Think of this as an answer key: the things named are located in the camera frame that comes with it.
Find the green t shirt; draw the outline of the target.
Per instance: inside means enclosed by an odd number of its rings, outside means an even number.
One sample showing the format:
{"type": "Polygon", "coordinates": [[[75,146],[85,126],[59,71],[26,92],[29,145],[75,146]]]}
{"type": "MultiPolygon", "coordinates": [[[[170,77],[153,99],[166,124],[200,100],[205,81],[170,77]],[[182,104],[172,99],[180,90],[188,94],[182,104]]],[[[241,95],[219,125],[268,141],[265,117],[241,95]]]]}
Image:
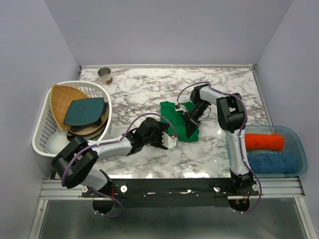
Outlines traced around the green t shirt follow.
{"type": "Polygon", "coordinates": [[[199,140],[199,129],[197,129],[190,138],[186,137],[186,126],[182,118],[183,111],[175,110],[175,103],[172,102],[160,102],[160,114],[168,119],[174,126],[177,132],[179,141],[183,142],[197,142],[199,140]]]}

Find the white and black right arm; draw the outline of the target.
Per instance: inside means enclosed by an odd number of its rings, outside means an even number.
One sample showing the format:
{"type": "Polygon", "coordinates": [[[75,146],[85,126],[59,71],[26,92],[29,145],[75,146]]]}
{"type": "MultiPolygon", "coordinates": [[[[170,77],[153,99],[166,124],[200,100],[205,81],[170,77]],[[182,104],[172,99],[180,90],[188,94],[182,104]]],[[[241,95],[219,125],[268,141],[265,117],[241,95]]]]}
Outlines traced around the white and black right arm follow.
{"type": "Polygon", "coordinates": [[[195,104],[191,111],[184,110],[186,137],[191,137],[200,126],[200,118],[211,105],[217,107],[219,126],[225,131],[231,155],[230,191],[241,195],[254,184],[254,174],[248,162],[245,146],[247,110],[239,93],[224,93],[208,82],[192,84],[190,100],[195,104]]]}

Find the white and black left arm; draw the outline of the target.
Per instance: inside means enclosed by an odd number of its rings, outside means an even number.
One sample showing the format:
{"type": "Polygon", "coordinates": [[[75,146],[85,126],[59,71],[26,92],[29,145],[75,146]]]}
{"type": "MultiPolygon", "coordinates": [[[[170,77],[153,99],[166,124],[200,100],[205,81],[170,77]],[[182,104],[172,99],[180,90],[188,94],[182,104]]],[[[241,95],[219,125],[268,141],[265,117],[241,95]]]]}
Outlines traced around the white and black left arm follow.
{"type": "Polygon", "coordinates": [[[112,139],[87,141],[75,137],[51,161],[53,169],[61,178],[61,185],[68,189],[78,185],[93,188],[98,196],[110,193],[110,177],[93,166],[99,159],[129,156],[140,152],[145,145],[161,149],[177,146],[176,134],[169,135],[169,123],[148,117],[139,127],[112,139]]]}

